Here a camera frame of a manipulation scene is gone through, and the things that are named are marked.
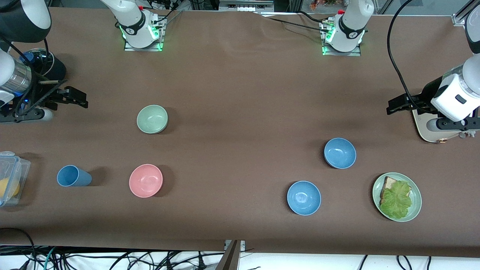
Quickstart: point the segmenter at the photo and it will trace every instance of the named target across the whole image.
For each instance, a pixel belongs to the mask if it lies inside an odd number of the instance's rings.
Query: bowl
[[[163,184],[163,175],[152,164],[138,166],[130,175],[130,190],[135,196],[148,198],[155,195]]]
[[[355,163],[357,152],[351,142],[344,138],[334,138],[325,145],[324,156],[330,166],[346,169]]]
[[[412,200],[412,205],[408,208],[408,214],[401,219],[391,218],[385,215],[385,213],[383,213],[382,210],[380,209],[380,199],[381,199],[380,195],[382,194],[382,188],[385,183],[385,177],[387,176],[397,181],[406,181],[408,185],[412,188],[409,195],[410,199]],[[375,183],[373,184],[372,196],[373,196],[373,203],[375,204],[377,209],[380,211],[380,213],[382,213],[382,215],[386,216],[388,219],[391,219],[393,221],[407,222],[416,218],[416,216],[418,216],[418,214],[420,213],[420,209],[421,209],[420,190],[410,178],[408,178],[407,176],[401,173],[388,172],[380,175],[380,177],[378,177]]]
[[[168,123],[167,111],[158,105],[149,105],[137,115],[138,128],[147,134],[156,134],[165,129]]]
[[[308,181],[298,181],[288,189],[287,202],[295,213],[309,216],[320,207],[322,196],[314,184]]]

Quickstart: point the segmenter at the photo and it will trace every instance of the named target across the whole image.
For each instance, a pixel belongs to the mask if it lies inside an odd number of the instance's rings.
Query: white floor
[[[85,254],[88,256],[120,256],[122,253],[96,253]],[[153,253],[155,262],[161,261],[166,252]],[[195,257],[198,252],[182,252],[177,255],[172,262],[182,261],[187,258]],[[257,267],[258,270],[358,270],[363,255],[323,255],[323,254],[279,254],[279,253],[242,253],[239,270],[252,270]],[[204,257],[206,265],[214,264],[220,261],[221,256]],[[412,265],[412,270],[425,270],[427,267],[427,257],[408,256]],[[20,268],[26,261],[25,256],[0,256],[0,270],[11,270]],[[78,270],[108,270],[115,259],[91,259],[74,257],[69,262]],[[404,267],[408,269],[406,262],[402,259]],[[127,269],[128,260],[124,259],[118,263],[113,270]],[[192,265],[185,263],[178,265],[176,270],[190,270]],[[28,270],[32,270],[33,265],[29,265]],[[431,270],[479,270],[480,258],[447,258],[433,257],[430,265]],[[149,270],[148,265],[135,265],[132,270]],[[401,270],[397,265],[395,256],[377,256],[369,255],[363,265],[363,270]]]

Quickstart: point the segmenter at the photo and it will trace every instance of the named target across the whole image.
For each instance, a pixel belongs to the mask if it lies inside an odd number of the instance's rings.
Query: green bowl
[[[137,116],[138,128],[147,134],[161,132],[165,129],[167,123],[167,111],[158,105],[150,105],[143,108]]]
[[[381,199],[380,194],[382,193],[382,188],[383,188],[384,183],[385,183],[385,177],[387,177],[387,176],[390,176],[391,178],[393,178],[397,181],[407,181],[408,185],[412,188],[412,190],[410,191],[410,195],[409,195],[410,199],[412,200],[412,205],[408,208],[408,214],[401,219],[391,218],[391,217],[385,215],[385,213],[383,213],[382,210],[380,209],[380,199]],[[401,173],[387,172],[387,173],[384,173],[384,174],[380,175],[380,177],[378,177],[377,180],[375,181],[375,183],[373,184],[372,195],[373,195],[373,203],[375,204],[377,209],[384,216],[386,216],[387,218],[389,218],[393,221],[407,222],[407,221],[410,221],[410,220],[414,219],[420,213],[420,209],[421,209],[420,190],[417,187],[417,185],[410,178],[406,177],[405,175],[403,175]]]

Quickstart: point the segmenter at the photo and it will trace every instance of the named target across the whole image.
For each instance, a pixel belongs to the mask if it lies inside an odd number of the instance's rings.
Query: blue bowl
[[[288,189],[287,202],[295,213],[309,216],[320,207],[322,196],[314,184],[308,181],[298,181]]]
[[[324,156],[330,166],[346,169],[355,163],[357,152],[351,142],[344,138],[335,138],[325,145]]]

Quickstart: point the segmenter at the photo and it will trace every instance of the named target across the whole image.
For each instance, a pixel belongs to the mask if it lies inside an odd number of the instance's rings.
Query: teal cable
[[[50,256],[52,255],[54,249],[55,249],[55,247],[53,247],[53,248],[49,251],[47,257],[45,258],[45,264],[43,265],[43,270],[47,270],[48,260],[49,260]]]

